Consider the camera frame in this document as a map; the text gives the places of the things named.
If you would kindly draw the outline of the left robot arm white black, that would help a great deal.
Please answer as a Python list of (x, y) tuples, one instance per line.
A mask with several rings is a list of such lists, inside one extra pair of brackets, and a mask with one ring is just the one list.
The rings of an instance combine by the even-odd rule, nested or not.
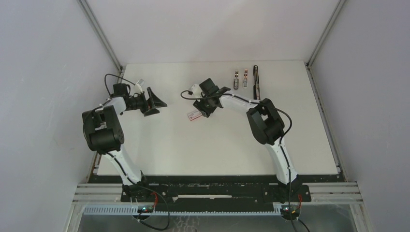
[(131, 93), (131, 86), (115, 84), (114, 92), (100, 106), (82, 113), (83, 135), (91, 151), (107, 157), (118, 171), (125, 186), (135, 185), (132, 195), (144, 202), (150, 198), (151, 188), (143, 184), (145, 176), (141, 168), (131, 160), (124, 146), (125, 135), (119, 116), (126, 111), (139, 110), (144, 116), (159, 113), (167, 107), (150, 87), (143, 91), (140, 85), (137, 93)]

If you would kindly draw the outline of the grey small stapler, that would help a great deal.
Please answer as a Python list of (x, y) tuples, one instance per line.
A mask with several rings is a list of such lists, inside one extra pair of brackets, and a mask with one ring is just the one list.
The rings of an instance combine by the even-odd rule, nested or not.
[(236, 70), (234, 73), (234, 90), (239, 89), (239, 71)]

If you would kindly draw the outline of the staple box red white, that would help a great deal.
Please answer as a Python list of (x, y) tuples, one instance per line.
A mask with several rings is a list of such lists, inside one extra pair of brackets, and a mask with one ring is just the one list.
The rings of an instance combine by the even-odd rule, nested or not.
[(202, 113), (201, 113), (199, 110), (194, 110), (194, 111), (189, 112), (189, 113), (187, 114), (187, 117), (188, 117), (189, 121), (194, 121), (194, 120), (196, 120), (196, 119), (198, 119), (198, 118), (200, 118), (200, 117), (202, 117), (202, 116), (203, 116), (203, 115), (202, 115)]

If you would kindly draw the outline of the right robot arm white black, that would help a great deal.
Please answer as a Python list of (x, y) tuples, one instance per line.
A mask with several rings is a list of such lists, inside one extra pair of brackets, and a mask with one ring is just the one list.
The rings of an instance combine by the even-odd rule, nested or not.
[(289, 117), (287, 113), (276, 108), (268, 98), (253, 100), (235, 94), (228, 87), (219, 88), (208, 78), (200, 84), (195, 84), (187, 91), (194, 101), (193, 106), (204, 116), (210, 117), (217, 108), (234, 110), (246, 115), (254, 139), (268, 150), (276, 177), (283, 185), (279, 188), (280, 197), (285, 201), (292, 201), (298, 196), (298, 187), (292, 183), (297, 172), (291, 162), (284, 136), (285, 123), (280, 113)]

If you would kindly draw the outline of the pink and white stapler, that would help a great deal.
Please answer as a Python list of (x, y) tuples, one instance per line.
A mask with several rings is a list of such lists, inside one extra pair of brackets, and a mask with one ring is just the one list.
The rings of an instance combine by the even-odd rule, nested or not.
[(244, 69), (244, 75), (243, 75), (243, 88), (248, 87), (248, 69)]

